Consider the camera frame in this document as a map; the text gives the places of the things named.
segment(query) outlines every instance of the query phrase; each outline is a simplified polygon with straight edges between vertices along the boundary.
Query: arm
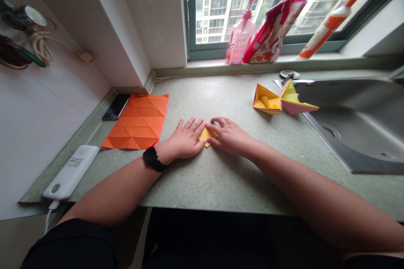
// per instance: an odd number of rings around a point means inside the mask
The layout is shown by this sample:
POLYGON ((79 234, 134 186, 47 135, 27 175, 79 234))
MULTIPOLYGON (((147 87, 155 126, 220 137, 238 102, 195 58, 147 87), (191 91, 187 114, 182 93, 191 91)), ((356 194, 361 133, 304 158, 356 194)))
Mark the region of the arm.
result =
POLYGON ((350 190, 258 142, 227 118, 207 124, 218 148, 252 161, 325 241, 346 252, 394 252, 404 257, 404 227, 350 190))
MULTIPOLYGON (((173 135, 156 146, 158 159, 165 165, 176 158, 197 155, 205 141, 197 144, 205 123, 203 119, 194 123, 195 117, 183 127, 181 119, 173 135)), ((82 219, 101 226, 112 227, 124 222, 160 176, 160 172, 146 166, 139 157, 122 167, 87 192, 59 221, 82 219)))

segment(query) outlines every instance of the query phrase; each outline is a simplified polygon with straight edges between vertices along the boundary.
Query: person's right hand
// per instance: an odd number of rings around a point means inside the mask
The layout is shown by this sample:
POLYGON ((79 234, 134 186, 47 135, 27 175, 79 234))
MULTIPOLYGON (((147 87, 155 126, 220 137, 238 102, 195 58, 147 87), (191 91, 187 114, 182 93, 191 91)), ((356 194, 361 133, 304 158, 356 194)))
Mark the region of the person's right hand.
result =
POLYGON ((247 157, 257 144, 255 139, 228 118, 215 117, 210 122, 211 124, 207 123, 206 127, 216 132, 219 135, 219 140, 208 138, 207 141, 223 151, 235 156, 247 157), (222 127, 214 125, 214 122, 218 122, 222 127))

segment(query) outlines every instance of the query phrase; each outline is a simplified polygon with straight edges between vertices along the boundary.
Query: smartphone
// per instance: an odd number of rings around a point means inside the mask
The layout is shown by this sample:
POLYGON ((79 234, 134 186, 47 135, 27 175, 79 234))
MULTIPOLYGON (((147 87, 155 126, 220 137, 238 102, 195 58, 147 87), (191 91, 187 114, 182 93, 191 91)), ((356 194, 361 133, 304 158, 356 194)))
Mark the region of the smartphone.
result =
POLYGON ((129 102, 130 95, 118 95, 108 108, 103 120, 117 120, 123 113, 127 103, 129 102))

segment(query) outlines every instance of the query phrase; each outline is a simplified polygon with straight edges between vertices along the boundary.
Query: person's left hand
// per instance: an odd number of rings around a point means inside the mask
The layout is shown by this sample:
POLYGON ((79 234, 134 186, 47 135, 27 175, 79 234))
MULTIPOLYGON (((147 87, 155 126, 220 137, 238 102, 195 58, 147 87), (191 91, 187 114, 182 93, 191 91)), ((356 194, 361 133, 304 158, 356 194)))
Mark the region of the person's left hand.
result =
POLYGON ((159 160, 165 165, 168 165, 177 158, 190 158, 201 152, 206 141, 198 142, 199 136, 202 133, 206 123, 203 118, 195 121, 195 117, 184 123, 184 118, 180 120, 178 126, 168 140, 161 142, 156 146, 159 160))

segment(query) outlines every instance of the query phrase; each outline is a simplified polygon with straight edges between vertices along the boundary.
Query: countertop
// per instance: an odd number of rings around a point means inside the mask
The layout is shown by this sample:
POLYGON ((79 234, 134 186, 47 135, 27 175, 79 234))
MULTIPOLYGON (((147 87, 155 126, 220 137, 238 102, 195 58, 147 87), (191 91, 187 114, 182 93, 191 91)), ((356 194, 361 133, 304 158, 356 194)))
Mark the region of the countertop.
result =
MULTIPOLYGON (((302 79, 381 76, 381 70, 301 72, 302 79)), ((181 117, 195 115, 209 121, 215 116, 234 120, 253 138, 266 142, 352 190, 398 221, 404 221, 404 176, 354 175, 330 150, 302 115, 270 116, 253 109, 256 84, 277 93, 277 73, 171 78, 155 83, 152 93, 170 94, 161 140, 174 131, 181 117)), ((82 125, 71 141, 33 184, 20 202, 40 202, 41 194, 75 149, 100 146, 114 122, 101 116, 113 100, 110 94, 82 125)), ((95 158, 69 201, 78 201, 114 171, 139 157, 141 150, 103 150, 95 158)), ((246 159, 214 146, 191 159, 176 160, 151 187, 142 206, 295 215, 281 192, 246 159)))

